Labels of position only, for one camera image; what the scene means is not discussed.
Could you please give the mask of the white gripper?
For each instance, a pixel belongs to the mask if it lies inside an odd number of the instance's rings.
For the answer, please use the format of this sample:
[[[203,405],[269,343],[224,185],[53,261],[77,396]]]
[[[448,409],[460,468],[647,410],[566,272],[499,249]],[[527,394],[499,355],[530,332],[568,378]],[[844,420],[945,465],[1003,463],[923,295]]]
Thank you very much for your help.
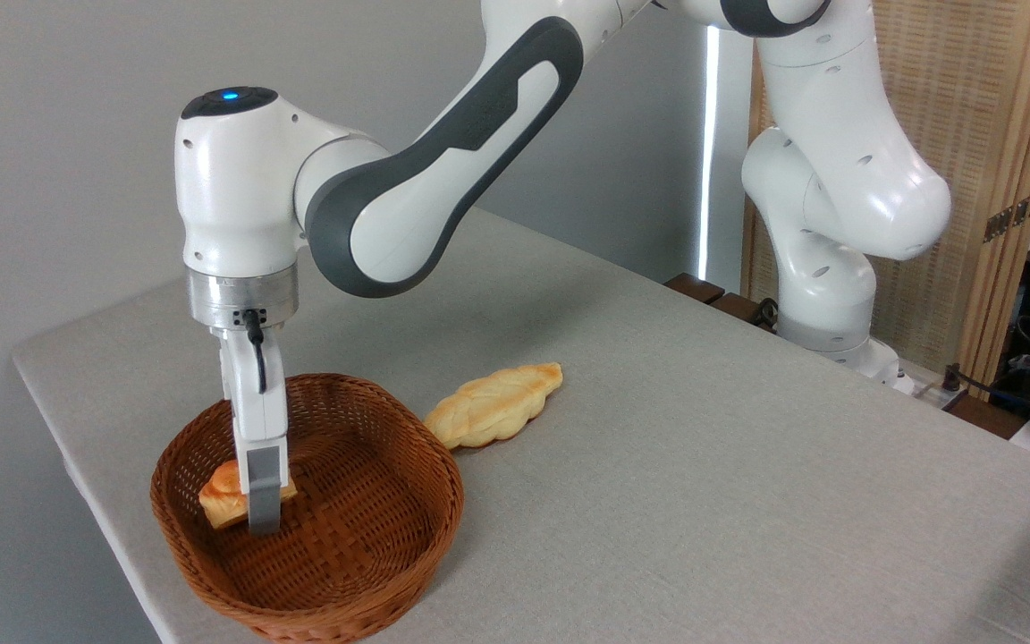
[[[242,444],[242,493],[253,537],[281,528],[281,492],[289,486],[289,407],[277,330],[254,345],[244,330],[213,329],[220,350],[224,398],[232,404],[234,439]]]

